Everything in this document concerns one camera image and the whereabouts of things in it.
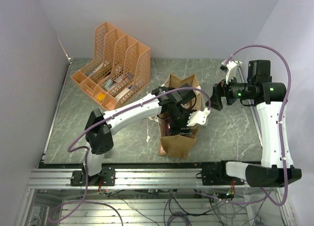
black cable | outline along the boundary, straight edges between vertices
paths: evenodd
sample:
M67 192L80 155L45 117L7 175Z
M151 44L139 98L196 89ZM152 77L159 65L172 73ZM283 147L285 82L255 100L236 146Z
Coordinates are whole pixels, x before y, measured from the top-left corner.
M201 176L201 177L199 177L199 175L201 175L202 173L197 173L196 175L195 175L195 177L197 178L197 179L203 179L203 177Z
M212 205L212 202L209 202L209 203L210 203L210 206L211 206L211 208L212 208L212 211L214 212L215 216L216 216L217 219L218 219L218 222L221 223L222 226L228 226L227 224L225 224L224 222L222 222L222 219L221 219L220 215L219 215L218 213L216 213L216 211L214 210L214 207L213 207L213 205Z
M191 109L193 109L193 108L195 107L195 105L196 105L196 101L197 101L197 96L195 96L195 101L194 101L194 104L193 104L193 106L191 106L191 108L189 108L190 110L191 110Z
M170 197L170 200L169 200L168 207L169 207L169 211L170 211L171 214L173 214L172 211L171 211L171 209L170 209L171 199L175 200L175 202L177 203L177 205L180 207L180 209L181 209L187 216L195 216L195 217L198 217L198 216L202 216L202 215L209 215L209 214L207 214L207 213L210 212L210 211L212 211L212 210L210 209L210 210L205 211L204 213L201 213L201 214L191 214L191 213L188 213L186 210L184 210L184 209L181 207L181 205L180 205L180 204L178 203L178 201L175 199L175 197L173 196L173 192L170 193L170 196L171 196L171 197Z
M250 222L251 220L254 220L254 222L255 222L255 219L256 219L256 217L259 215L259 212L261 211L261 208L262 208L263 204L265 203L266 199L265 199L265 200L263 200L263 202L261 203L261 205L260 205L260 207L259 207L259 210L257 211L257 213L256 213L255 217L254 217L254 218L252 218L252 219L250 219L250 220L248 220L247 222L245 222L245 223L244 223L244 224L242 224L241 226L246 225L246 224L247 224L248 222Z
M160 189L159 189L158 192L159 192L159 193L170 193L170 192L171 192L171 189L169 189L168 191L163 191L163 190L160 190Z
M143 214L142 214L141 212L139 212L137 209L135 209L135 208L133 208L132 206L130 206L125 200L123 200L123 199L121 199L121 198L118 198L118 197L114 197L114 198L117 198L117 199L119 199L119 200L121 200L121 201L124 201L124 203L127 204L127 206L128 206L129 208L131 208L132 210L135 210L135 211L136 211L137 213L139 213L141 216L145 217L146 219L148 219L148 220L154 222L155 224L157 224L158 226L160 226L155 220L152 220L151 218L149 218L149 217L143 215Z
M34 221L36 221L36 220L38 220L38 219L34 219L34 220L32 220L32 221L29 221L28 224L30 224L31 222L34 222Z
M234 205L234 204L231 204L231 206L232 206L232 209L234 210L234 216L236 217L235 205ZM234 218L233 218L233 217L231 218L231 226L234 226Z
M253 107L253 104L243 104L243 99L240 99L240 103L244 106L244 107Z
M120 190L120 191L118 191L118 192L116 192L114 194L111 194L111 193L105 193L105 194L108 195L108 197L112 197L112 196L117 195L118 193L123 192L123 191L124 190Z
M157 115L157 117L159 118L159 119L162 119L162 120L167 120L167 119L169 119L170 117L167 117L167 118L161 118L159 115Z
M241 207L241 209L238 210L238 211L236 211L236 212L234 213L234 215L237 214L237 213L239 213L239 212L240 212L241 210L243 210L243 209L246 210L245 207L247 206L247 205L242 206L242 205L239 205L239 204L232 204L232 206L233 206L233 205L238 205L238 206ZM227 214L221 213L220 210L219 210L219 208L217 208L217 210L218 210L218 213L219 213L221 216L225 217L226 219L230 219L230 220L231 220L231 219L234 219L234 216L228 217Z

paper bag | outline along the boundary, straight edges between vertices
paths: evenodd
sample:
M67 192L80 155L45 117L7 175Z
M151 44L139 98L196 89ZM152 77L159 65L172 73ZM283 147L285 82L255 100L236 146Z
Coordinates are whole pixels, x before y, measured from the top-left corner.
M199 87L199 83L195 74L183 80L173 74L170 74L164 86L179 88L183 84L188 84L191 87ZM193 109L199 111L205 106L204 99L201 93L197 91L194 92L197 95L197 100ZM189 137L182 135L167 136L167 121L163 119L166 118L166 114L161 114L159 117L161 117L158 119L161 138L159 142L158 155L187 159L189 151L196 142L196 135L199 131L199 127L192 127L192 135Z

tabletop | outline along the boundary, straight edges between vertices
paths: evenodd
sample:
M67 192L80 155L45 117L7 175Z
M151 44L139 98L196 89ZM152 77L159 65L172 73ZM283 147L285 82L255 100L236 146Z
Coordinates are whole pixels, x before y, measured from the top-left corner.
M91 59L74 58L67 78L57 113L47 140L45 164L78 164L83 162L84 150L67 152L69 144L84 131L87 119L93 109L103 108L93 102L77 88L70 78ZM162 85L169 73L183 79L196 74L201 88L210 96L212 86L225 77L219 69L221 60L212 59L151 59L151 82L131 102L144 97L154 88ZM239 71L236 75L240 81ZM209 124L202 128L192 147L188 159L158 155L158 123L148 118L135 122L113 136L114 147L105 154L104 163L181 163L218 162L221 160L260 161L262 146L249 107L236 101L222 111L211 110ZM85 145L82 138L76 146Z

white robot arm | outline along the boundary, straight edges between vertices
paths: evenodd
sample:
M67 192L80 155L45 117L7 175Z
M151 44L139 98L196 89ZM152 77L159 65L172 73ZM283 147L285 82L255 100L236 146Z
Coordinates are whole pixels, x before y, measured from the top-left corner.
M211 107L222 110L221 97L226 97L227 105L232 105L237 99L254 100L262 132L262 159L260 165L252 165L238 161L226 163L226 174L248 182L251 187L282 187L283 159L279 135L279 113L286 94L283 83L273 83L270 76L270 61L255 60L249 62L247 83L237 83L234 76L236 63L229 62L220 67L227 72L225 80L215 84L210 98ZM281 121L285 147L285 161L288 169L288 182L301 178L300 169L293 166L293 161L288 148L286 133L286 106Z
M223 179L224 175L226 179L230 177L240 178L247 181L251 187L282 187L284 184L284 169L279 138L278 115L286 94L286 87L283 83L273 83L271 81L270 61L268 60L249 62L247 83L237 83L234 77L235 67L236 64L234 62L221 66L221 69L227 72L227 76L225 80L213 86L210 98L211 107L218 111L222 110L222 97L226 97L227 105L232 105L237 99L240 100L241 104L246 99L254 100L254 106L257 108L262 127L262 159L260 165L239 161L222 161L224 163L222 165L224 174L221 174L219 178ZM188 103L195 97L195 93L191 90L167 94L118 116L113 116L121 109L130 108L134 104L144 103L144 101L165 93L169 89L171 88L158 87L151 94L123 108L105 113L101 113L98 109L91 113L85 129L108 117L113 119L86 133L85 138L89 146L87 167L90 178L97 178L102 171L104 154L113 147L112 135L115 135L121 129L137 120L168 112L172 120L172 123L170 123L172 128L170 129L172 129L171 131L174 135L184 135L184 132L181 132L181 128L186 130L194 125L207 125L208 109L194 111L185 109L182 106L182 104ZM285 160L288 167L288 182L291 183L300 179L302 173L300 169L294 168L289 152L285 112L286 109L284 109L281 125L285 145Z
M113 147L112 136L140 119L167 112L171 120L169 125L172 135L185 135L189 127L195 125L207 125L207 116L209 115L208 109L205 109L204 111L196 111L193 109L186 109L182 106L196 97L196 94L192 90L174 92L163 95L149 103L144 103L145 101L148 101L149 99L154 98L168 90L171 90L171 88L158 87L142 99L120 109L105 113L101 113L100 110L97 109L91 113L85 129L100 120L107 119L109 117L113 118L108 120L106 123L95 127L86 134L85 138L87 140L87 146L89 147L87 156L87 169L89 176L94 176L102 171L102 161L104 159L104 155ZM113 116L119 111L130 108L135 104L142 104L142 106L121 113L118 116Z

purple cable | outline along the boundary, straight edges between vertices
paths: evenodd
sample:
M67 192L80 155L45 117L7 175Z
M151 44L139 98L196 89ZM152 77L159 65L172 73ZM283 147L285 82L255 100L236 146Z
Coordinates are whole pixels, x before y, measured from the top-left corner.
M140 107L140 106L142 106L142 105L145 105L145 104L147 104L147 103L149 103L149 102L151 102L151 101L153 101L153 100L155 100L155 99L158 99L158 98L160 98L160 97L162 97L162 96L164 96L164 95L167 95L167 94L170 94L170 93L173 93L173 92L182 91L182 90L196 90L196 91L199 91L199 92L203 93L203 94L206 96L206 98L207 98L207 100L208 100L208 103L209 103L208 109L210 109L210 105L211 105L211 103L210 103L210 97L209 97L209 95L208 95L205 91L203 91L203 90L201 90L201 89L199 89L199 88L196 88L196 87L181 87L181 88L176 88L176 89L167 91L167 92L162 93L162 94L160 94L160 95L158 95L158 96L156 96L156 97L150 98L150 99L144 101L143 103L138 103L138 104L135 104L135 105L133 105L133 106L127 107L127 108L125 108L125 109L123 109L123 110L121 110L121 111L115 113L115 114L112 115L112 116L113 116L113 117L116 117L117 115L120 115L120 114L122 114L122 113L124 113L124 112L127 112L127 111L129 111L129 110L132 110L132 109L134 109L134 108L136 108L136 107ZM86 180L88 179L87 155L88 155L88 150L89 150L89 148L88 148L87 146L79 146L79 147L76 147L76 148L72 149L72 147L73 147L85 134L87 134L90 130L92 130L93 128L95 128L95 127L98 126L98 125L101 125L101 124L107 122L107 121L110 120L110 119L112 119L112 117L108 117L108 118L106 118L106 119L103 119L103 120L101 120L101 121L99 121L99 122L93 124L92 126L88 127L88 128L87 128L86 130L84 130L84 132L81 133L81 134L69 145L69 147L68 147L68 152L74 152L74 151L77 151L77 150L80 150L80 149L86 149L86 154L85 154L85 158L84 158L84 162L85 162L85 166L84 166L84 167L85 167L85 173L86 173L85 179L86 179ZM87 201L84 200L85 197L86 197L86 194L87 194L87 189L88 189L88 181L86 181L85 191L84 191L84 194L83 194L82 199L81 199L80 201L71 201L71 202L69 202L69 203L63 203L63 204L60 204L60 205L56 206L56 207L51 211L51 213L49 214L49 216L48 216L48 221L51 222L51 223L58 223L58 222L60 222L60 221L62 221L62 220L64 220L64 219L68 218L70 215L73 214L73 212L75 212L75 211L76 211L83 203L85 203L85 202L86 202L86 203L95 203L95 204L99 204L99 203L97 203L97 202L92 202L92 201L87 202ZM52 214L54 211L56 211L57 209L59 209L60 207L66 205L66 204L76 203L76 202L79 202L78 205L77 205L69 214L67 214L67 215L64 216L63 218L58 219L58 220L52 220L52 219L50 219L51 214ZM114 209L113 207L111 207L111 206L109 206L109 205L107 205L107 204L104 204L104 203L102 203L102 204L103 204L103 205L106 205L106 206L108 206L108 207L110 207L110 208L112 208L113 210L115 210L115 211L118 213L118 211L117 211L116 209Z
M79 146L79 147L77 147L77 148L71 150L70 152L74 152L74 151L79 150L79 149L86 149L86 150L87 150L87 151L86 151L86 154L85 154L85 173L86 173L86 174L85 174L85 178L86 178L86 180L87 180L87 179L88 179L88 167L87 167L87 164L86 164L86 163L87 163L87 155L88 155L88 150L89 150L89 149L88 149L87 146ZM121 225L123 225L123 221L122 221L121 215L120 215L119 212L118 212L114 207L112 207L111 205L108 205L108 204L106 204L106 203L100 203L100 202L95 202L95 201L84 200L85 197L86 197L86 194L87 194L87 189L88 189L88 181L86 181L85 190L84 190L84 195L83 195L82 199L81 199L81 200L69 201L69 202L62 203L62 204L56 206L56 207L55 207L54 209L52 209L52 211L49 213L49 215L48 215L48 221L49 221L50 223L59 223L59 222L61 222L62 220L68 218L70 215L72 215L73 212L75 212L83 203L89 203L89 204L104 205L104 206L107 206L107 207L113 209L113 210L117 213L117 215L119 216L119 218L120 218L120 220L121 220ZM58 219L58 220L52 220L52 219L50 218L51 215L52 215L52 213L53 213L54 211L56 211L57 209L61 208L61 207L64 206L64 205L73 204L73 203L78 203L78 205L77 205L69 214L67 214L67 215L64 216L63 218Z
M285 105L287 103L288 100L288 96L290 93L290 88L291 88L291 72L290 72L290 68L289 65L286 61L286 59L275 49L265 46L265 45L259 45L259 44L253 44L253 45L249 45L249 46L245 46L243 48L240 48L239 50L237 50L235 53L231 54L230 57L227 58L225 65L228 64L228 62L232 59L232 57L237 54L238 52L242 51L243 49L246 48L265 48L268 49L272 52L274 52L277 56L280 57L280 59L283 61L286 70L287 70L287 74L288 74L288 85L287 85L287 92L286 95L284 97L283 103L280 107L280 111L279 111L279 120L278 120L278 125L279 125L279 138L280 138L280 147L281 147L281 155L283 158L283 168L284 168L284 181L285 181L285 192L284 192L284 196L283 196L283 200L281 202L276 202L270 195L266 194L266 190L264 188L262 188L262 190L265 192L266 196L270 199L270 201L272 203L274 203L276 206L282 206L285 204L287 197L288 197L288 173L287 173L287 163L285 160L286 157L286 151L285 151L285 145L284 145L284 135L283 135L283 127L281 124L282 118L283 118L283 113L284 113L284 108Z

